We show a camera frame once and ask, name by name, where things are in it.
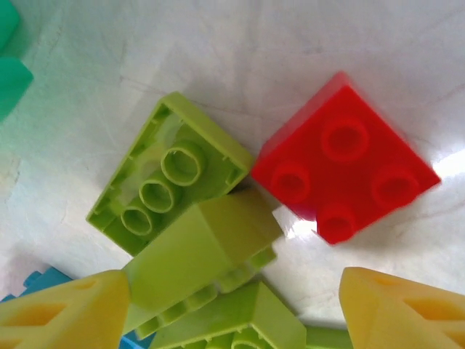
lime green building block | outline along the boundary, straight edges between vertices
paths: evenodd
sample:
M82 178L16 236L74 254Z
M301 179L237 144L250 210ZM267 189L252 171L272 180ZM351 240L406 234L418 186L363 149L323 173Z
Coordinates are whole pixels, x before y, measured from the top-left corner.
M305 349L305 338L304 325L260 282L160 330L150 349Z
M346 329L307 327L307 349L353 349Z
M32 80L32 73L18 59L0 58L0 121L15 108Z
M20 16L12 3L0 0L0 49L7 44L19 22Z
M87 220L131 255L195 202L229 193L253 156L180 93L160 99Z
M192 205L124 267L124 333L140 337L246 283L275 258L282 230L257 189Z

green building block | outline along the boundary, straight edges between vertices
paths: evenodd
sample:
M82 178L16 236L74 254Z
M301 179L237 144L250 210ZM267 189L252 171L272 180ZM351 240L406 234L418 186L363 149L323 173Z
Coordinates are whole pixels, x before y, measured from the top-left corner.
M218 297L157 333L150 349L305 349L306 331L263 284Z
M32 80L31 72L19 60L0 58L0 121L15 108Z
M180 93L160 99L87 220L131 255L195 202L229 193L253 156Z
M282 230L257 189L192 205L125 267L124 333L140 337L246 283L275 258Z
M307 327L307 349L353 349L346 329Z
M20 16L12 3L0 0L0 49L7 44L19 22Z

plastic toy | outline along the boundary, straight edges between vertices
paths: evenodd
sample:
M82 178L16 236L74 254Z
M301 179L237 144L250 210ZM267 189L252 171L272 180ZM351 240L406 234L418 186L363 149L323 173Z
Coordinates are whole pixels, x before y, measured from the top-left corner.
M304 349L306 330L263 284L218 297L157 333L150 349Z
M87 220L136 255L191 204L223 196L254 158L180 93L158 102Z
M32 80L32 73L19 60L0 58L0 120L15 108Z
M346 329L307 327L306 349L353 349Z
M7 44L19 22L20 16L12 3L0 0L0 50Z
M41 291L42 289L48 289L49 287L64 284L69 281L72 281L72 278L53 267L48 268L44 273L34 271L24 281L24 287L26 290L20 295L20 297ZM14 295L9 294L3 300L0 300L0 302L6 302L7 300L12 300L14 298L16 298ZM135 332L130 332L121 338L119 349L148 349L154 336L155 335L151 335L144 340L138 340Z
M115 349L128 303L128 281L120 270L3 302L0 348Z
M465 348L465 296L364 268L339 288L355 349Z
M440 182L345 73L263 146L252 177L330 244L351 238Z
M124 333L146 337L238 288L275 258L271 244L281 235L256 189L192 205L124 267Z

lime green slope brick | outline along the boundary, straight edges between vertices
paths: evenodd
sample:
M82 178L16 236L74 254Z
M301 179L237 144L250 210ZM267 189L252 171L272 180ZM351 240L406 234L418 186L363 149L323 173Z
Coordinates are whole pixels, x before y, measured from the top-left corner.
M136 255L195 202L229 193L252 155L180 93L158 102L87 220Z
M305 349L306 330L263 284L220 296L157 332L150 349Z
M307 327L306 349L353 349L346 329Z
M7 44L9 38L20 22L20 16L9 0L0 0L0 49Z
M146 337L246 283L275 258L282 236L257 189L192 205L129 262L124 333Z
M0 121L15 108L32 80L31 72L19 60L0 58Z

white table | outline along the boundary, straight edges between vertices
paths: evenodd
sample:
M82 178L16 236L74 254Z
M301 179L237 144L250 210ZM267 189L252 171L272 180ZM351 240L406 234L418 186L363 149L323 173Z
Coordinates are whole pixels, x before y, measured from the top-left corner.
M308 322L343 321L348 265L465 292L463 0L13 2L8 52L36 80L0 124L0 295L45 265L82 277L129 260L84 218L162 95L257 154L339 69L443 184L336 247L279 209L287 238L264 274Z

